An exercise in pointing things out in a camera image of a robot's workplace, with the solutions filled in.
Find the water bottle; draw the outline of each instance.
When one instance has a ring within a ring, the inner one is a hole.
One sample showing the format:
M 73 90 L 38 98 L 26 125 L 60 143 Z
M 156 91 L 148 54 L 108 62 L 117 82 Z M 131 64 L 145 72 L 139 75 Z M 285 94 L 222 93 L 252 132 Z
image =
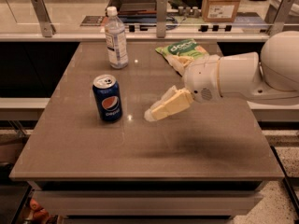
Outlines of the water bottle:
M 108 7 L 107 15 L 105 34 L 109 61 L 112 67 L 122 69 L 129 62 L 124 24 L 119 19 L 118 11 L 115 7 Z

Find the desk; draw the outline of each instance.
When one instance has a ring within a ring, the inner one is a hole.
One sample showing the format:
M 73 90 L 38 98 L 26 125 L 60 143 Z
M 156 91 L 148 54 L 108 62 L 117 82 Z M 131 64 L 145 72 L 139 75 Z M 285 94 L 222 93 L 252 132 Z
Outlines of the desk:
M 63 216 L 245 215 L 259 190 L 283 173 L 246 101 L 192 104 L 146 122 L 144 112 L 181 77 L 155 49 L 128 43 L 129 65 L 110 67 L 104 42 L 83 42 L 23 149 L 10 177 L 29 182 L 35 198 Z M 201 43 L 221 53 L 215 43 Z M 95 77 L 121 87 L 123 116 L 98 118 Z

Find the chip bag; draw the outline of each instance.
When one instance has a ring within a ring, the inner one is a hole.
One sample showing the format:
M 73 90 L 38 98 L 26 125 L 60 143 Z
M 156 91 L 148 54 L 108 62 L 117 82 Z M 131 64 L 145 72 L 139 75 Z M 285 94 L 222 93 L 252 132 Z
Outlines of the chip bag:
M 168 63 L 182 76 L 185 68 L 191 62 L 208 55 L 208 52 L 198 45 L 194 39 L 182 40 L 166 47 L 157 48 L 156 51 L 162 54 Z

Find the pepsi can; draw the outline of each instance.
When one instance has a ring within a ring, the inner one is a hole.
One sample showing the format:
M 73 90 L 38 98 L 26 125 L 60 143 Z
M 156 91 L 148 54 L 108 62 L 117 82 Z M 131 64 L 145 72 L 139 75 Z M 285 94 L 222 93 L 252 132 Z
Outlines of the pepsi can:
M 112 75 L 102 75 L 93 81 L 93 94 L 100 118 L 116 121 L 122 115 L 119 83 Z

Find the bottle cap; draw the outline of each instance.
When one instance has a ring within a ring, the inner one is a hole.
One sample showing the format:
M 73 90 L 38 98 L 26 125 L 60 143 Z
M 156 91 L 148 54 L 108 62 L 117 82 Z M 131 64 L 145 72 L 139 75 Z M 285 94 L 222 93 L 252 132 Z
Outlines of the bottle cap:
M 107 7 L 107 15 L 110 16 L 117 16 L 118 10 L 115 7 Z

